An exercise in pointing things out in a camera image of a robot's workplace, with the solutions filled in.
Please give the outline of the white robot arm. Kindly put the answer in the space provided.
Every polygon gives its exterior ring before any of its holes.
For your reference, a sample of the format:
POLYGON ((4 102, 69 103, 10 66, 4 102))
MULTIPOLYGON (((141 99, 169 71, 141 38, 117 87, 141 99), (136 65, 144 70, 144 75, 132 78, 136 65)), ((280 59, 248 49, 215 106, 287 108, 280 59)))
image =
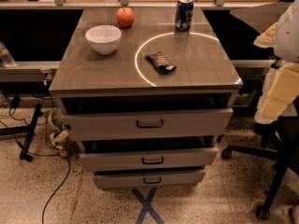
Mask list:
POLYGON ((253 44, 273 48, 279 59, 278 68, 270 68, 265 76, 254 116, 258 123, 270 124, 299 96, 299 0, 294 0, 253 44))

